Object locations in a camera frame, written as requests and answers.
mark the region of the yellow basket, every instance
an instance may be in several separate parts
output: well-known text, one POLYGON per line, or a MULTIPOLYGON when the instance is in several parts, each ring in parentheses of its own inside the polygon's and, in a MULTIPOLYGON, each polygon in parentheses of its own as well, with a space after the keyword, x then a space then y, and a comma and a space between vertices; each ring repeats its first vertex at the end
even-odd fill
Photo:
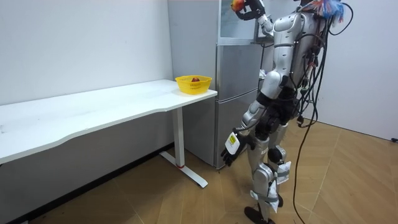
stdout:
POLYGON ((177 81, 181 92, 192 95, 206 92, 211 83, 210 77, 204 77, 200 75, 187 75, 175 78, 175 80, 177 81), (192 82, 193 78, 199 78, 199 82, 192 82))

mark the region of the label sticker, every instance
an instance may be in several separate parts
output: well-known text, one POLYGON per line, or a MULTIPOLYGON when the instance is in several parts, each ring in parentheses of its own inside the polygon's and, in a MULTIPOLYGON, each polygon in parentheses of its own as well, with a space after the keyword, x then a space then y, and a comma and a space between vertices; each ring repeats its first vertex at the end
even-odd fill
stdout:
POLYGON ((235 136, 235 133, 231 133, 225 142, 225 147, 231 155, 234 155, 236 153, 240 145, 241 143, 235 136))

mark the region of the white wall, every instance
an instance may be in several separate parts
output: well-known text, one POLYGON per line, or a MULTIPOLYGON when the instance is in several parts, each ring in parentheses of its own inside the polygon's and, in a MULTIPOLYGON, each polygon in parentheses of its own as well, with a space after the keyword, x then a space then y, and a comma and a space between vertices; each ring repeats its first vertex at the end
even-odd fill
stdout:
POLYGON ((0 105, 172 77, 166 0, 0 0, 0 105))
MULTIPOLYGON (((162 78, 167 0, 0 0, 0 105, 162 78)), ((158 113, 4 164, 0 223, 172 141, 170 114, 158 113)))
MULTIPOLYGON (((329 38, 318 101, 319 121, 384 139, 396 138, 398 45, 395 44, 395 14, 398 2, 346 2, 354 8, 354 20, 341 35, 329 38)), ((273 6, 271 14, 281 16, 291 12, 294 3, 270 0, 268 4, 273 6)), ((347 9, 345 23, 335 27, 333 32, 341 30, 349 17, 347 9)))

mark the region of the colorful object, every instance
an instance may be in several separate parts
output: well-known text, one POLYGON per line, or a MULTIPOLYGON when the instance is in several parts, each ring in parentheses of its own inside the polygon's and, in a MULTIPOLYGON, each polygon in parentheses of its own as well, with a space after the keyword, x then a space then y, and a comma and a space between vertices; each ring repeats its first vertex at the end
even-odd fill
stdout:
POLYGON ((200 75, 187 75, 175 78, 175 80, 177 81, 178 87, 180 88, 181 92, 191 95, 206 92, 209 89, 211 83, 211 78, 200 75), (192 82, 194 78, 198 78, 200 81, 192 82))
POLYGON ((244 0, 232 0, 231 9, 234 12, 240 12, 244 8, 244 0))
POLYGON ((344 7, 340 0, 314 0, 302 10, 314 10, 316 14, 327 19, 335 16, 335 22, 343 22, 344 7))

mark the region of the robot leg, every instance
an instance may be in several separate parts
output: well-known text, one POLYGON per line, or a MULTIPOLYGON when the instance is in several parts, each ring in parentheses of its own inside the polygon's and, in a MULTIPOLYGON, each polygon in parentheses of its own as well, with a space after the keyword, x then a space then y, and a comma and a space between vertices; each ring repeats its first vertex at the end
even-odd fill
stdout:
POLYGON ((283 198, 279 195, 279 185, 289 179, 290 162, 285 163, 286 151, 280 146, 285 136, 288 124, 280 125, 276 132, 269 136, 268 164, 277 172, 277 192, 279 196, 279 207, 284 205, 283 198))
POLYGON ((272 205, 277 206, 279 198, 276 192, 276 182, 273 168, 265 164, 264 156, 268 151, 269 139, 261 141, 254 138, 255 148, 248 149, 248 159, 252 169, 253 190, 251 196, 257 200, 259 211, 246 207, 244 213, 256 224, 274 224, 270 219, 272 205))

